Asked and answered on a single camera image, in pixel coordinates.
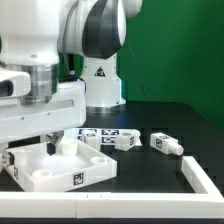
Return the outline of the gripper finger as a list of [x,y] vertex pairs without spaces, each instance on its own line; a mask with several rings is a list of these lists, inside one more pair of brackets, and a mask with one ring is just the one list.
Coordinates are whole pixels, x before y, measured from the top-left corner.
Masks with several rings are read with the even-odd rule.
[[4,151],[2,153],[2,163],[5,166],[11,166],[14,164],[15,157],[11,152]]
[[52,156],[56,153],[57,148],[64,136],[63,131],[54,132],[48,135],[48,142],[47,142],[47,153]]

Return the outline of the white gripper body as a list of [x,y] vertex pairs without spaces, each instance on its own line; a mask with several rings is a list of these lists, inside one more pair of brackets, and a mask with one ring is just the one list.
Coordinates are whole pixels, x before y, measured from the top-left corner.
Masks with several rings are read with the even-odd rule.
[[46,104],[21,105],[18,98],[1,98],[0,144],[80,127],[85,120],[82,81],[60,83]]

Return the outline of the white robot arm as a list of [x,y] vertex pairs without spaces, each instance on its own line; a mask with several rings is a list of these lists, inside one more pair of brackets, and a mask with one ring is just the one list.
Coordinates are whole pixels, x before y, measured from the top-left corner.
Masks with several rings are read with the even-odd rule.
[[116,74],[126,20],[143,0],[0,0],[0,156],[8,144],[83,125],[123,105]]

